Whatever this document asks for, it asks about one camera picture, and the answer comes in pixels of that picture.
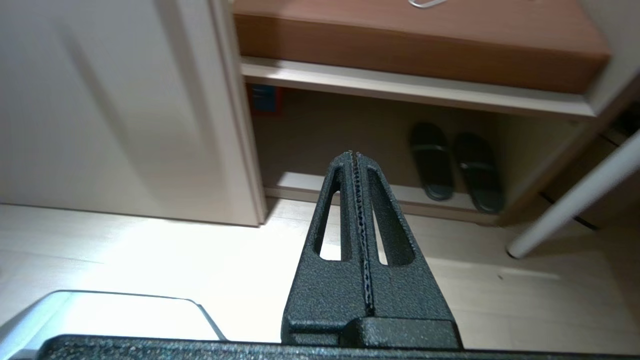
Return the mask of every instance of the white plastic object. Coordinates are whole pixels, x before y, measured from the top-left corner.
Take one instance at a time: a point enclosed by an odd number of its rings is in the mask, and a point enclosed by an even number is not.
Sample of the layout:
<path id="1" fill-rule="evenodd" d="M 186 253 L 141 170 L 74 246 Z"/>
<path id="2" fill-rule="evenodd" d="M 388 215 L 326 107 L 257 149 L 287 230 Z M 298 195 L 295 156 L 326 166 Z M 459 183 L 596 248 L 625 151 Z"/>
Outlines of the white plastic object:
<path id="1" fill-rule="evenodd" d="M 419 3 L 418 0 L 409 0 L 409 3 L 411 5 L 414 5 L 416 8 L 420 8 L 420 9 L 426 9 L 426 8 L 431 8 L 432 6 L 436 6 L 438 4 L 442 4 L 444 3 L 446 0 L 432 0 L 432 1 L 427 1 L 426 3 Z"/>

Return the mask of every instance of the light wood floor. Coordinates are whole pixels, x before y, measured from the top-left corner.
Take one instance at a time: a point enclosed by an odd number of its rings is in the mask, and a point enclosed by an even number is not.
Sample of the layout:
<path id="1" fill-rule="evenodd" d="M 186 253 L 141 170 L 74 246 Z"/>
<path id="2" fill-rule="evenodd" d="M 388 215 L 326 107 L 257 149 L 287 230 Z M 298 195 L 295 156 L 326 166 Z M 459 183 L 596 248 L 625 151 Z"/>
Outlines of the light wood floor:
<path id="1" fill-rule="evenodd" d="M 193 299 L 230 340 L 278 342 L 314 204 L 270 205 L 258 229 L 0 206 L 0 323 L 54 290 L 103 290 Z M 504 247 L 524 226 L 407 221 L 466 348 L 640 354 L 638 221 L 597 234 L 571 224 L 520 261 Z"/>

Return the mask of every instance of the black slipper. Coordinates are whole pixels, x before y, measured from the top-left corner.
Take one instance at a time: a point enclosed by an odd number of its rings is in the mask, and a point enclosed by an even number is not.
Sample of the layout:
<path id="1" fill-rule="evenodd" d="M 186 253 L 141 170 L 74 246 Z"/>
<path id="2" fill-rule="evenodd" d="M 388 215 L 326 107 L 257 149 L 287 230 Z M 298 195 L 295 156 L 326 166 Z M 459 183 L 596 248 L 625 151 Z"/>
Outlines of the black slipper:
<path id="1" fill-rule="evenodd" d="M 504 193 L 489 143 L 475 134 L 462 133 L 456 137 L 453 154 L 478 211 L 502 211 Z"/>
<path id="2" fill-rule="evenodd" d="M 411 153 L 427 196 L 436 201 L 453 196 L 453 174 L 447 138 L 439 127 L 421 122 L 411 131 Z"/>

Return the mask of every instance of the white wardrobe door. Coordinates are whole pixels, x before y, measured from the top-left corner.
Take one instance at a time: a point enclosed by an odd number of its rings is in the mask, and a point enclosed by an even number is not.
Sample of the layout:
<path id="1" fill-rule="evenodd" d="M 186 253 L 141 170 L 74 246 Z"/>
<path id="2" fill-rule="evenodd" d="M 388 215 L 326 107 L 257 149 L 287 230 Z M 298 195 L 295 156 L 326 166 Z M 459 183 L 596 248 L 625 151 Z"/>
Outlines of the white wardrobe door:
<path id="1" fill-rule="evenodd" d="M 0 202 L 263 221 L 220 19 L 207 0 L 0 1 Z"/>

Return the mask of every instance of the white chair leg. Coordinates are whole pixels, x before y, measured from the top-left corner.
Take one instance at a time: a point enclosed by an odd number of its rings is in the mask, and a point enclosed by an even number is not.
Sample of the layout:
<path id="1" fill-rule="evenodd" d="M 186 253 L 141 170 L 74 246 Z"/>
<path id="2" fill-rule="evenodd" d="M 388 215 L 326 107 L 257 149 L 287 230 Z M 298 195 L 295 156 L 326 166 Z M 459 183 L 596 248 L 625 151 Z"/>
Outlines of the white chair leg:
<path id="1" fill-rule="evenodd" d="M 640 168 L 640 131 L 593 169 L 507 247 L 520 259 Z"/>

